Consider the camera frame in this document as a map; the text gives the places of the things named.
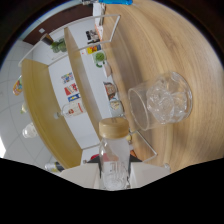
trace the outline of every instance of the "sticker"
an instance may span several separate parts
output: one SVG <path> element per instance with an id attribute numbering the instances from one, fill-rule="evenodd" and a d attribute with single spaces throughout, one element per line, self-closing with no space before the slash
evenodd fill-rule
<path id="1" fill-rule="evenodd" d="M 72 72 L 70 72 L 70 73 L 68 73 L 66 75 L 61 76 L 61 81 L 64 84 L 69 82 L 69 81 L 71 81 L 71 80 L 74 80 L 74 76 L 73 76 Z"/>
<path id="2" fill-rule="evenodd" d="M 118 110 L 120 108 L 120 101 L 119 100 L 115 100 L 115 101 L 111 101 L 110 102 L 110 107 L 112 110 Z"/>
<path id="3" fill-rule="evenodd" d="M 96 40 L 99 39 L 98 33 L 95 29 L 86 31 L 86 36 L 88 40 Z"/>
<path id="4" fill-rule="evenodd" d="M 77 94 L 75 94 L 73 96 L 68 97 L 68 102 L 71 102 L 73 100 L 77 100 L 79 98 L 81 98 L 80 93 L 77 93 Z"/>
<path id="5" fill-rule="evenodd" d="M 19 77 L 19 79 L 15 82 L 13 86 L 13 93 L 18 96 L 23 91 L 22 86 L 22 76 Z"/>
<path id="6" fill-rule="evenodd" d="M 85 112 L 86 109 L 83 105 L 82 99 L 79 98 L 69 104 L 67 116 L 76 116 Z"/>
<path id="7" fill-rule="evenodd" d="M 116 87 L 111 82 L 103 82 L 108 99 L 111 100 L 116 94 Z"/>
<path id="8" fill-rule="evenodd" d="M 66 93 L 67 96 L 69 96 L 71 93 L 74 93 L 74 92 L 78 91 L 78 88 L 77 88 L 75 83 L 71 84 L 68 87 L 65 87 L 64 89 L 65 89 L 65 93 Z"/>

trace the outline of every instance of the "gold bottle lid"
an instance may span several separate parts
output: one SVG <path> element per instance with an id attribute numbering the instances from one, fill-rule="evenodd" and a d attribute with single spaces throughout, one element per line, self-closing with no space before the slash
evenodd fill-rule
<path id="1" fill-rule="evenodd" d="M 129 134 L 129 123 L 122 117 L 105 118 L 99 122 L 99 134 L 103 138 L 124 138 Z"/>

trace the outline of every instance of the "glass cup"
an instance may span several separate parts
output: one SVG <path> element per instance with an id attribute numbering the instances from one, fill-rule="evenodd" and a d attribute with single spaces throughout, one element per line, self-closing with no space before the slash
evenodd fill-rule
<path id="1" fill-rule="evenodd" d="M 186 80 L 169 71 L 128 90 L 132 116 L 143 131 L 186 119 L 192 110 L 192 93 Z"/>

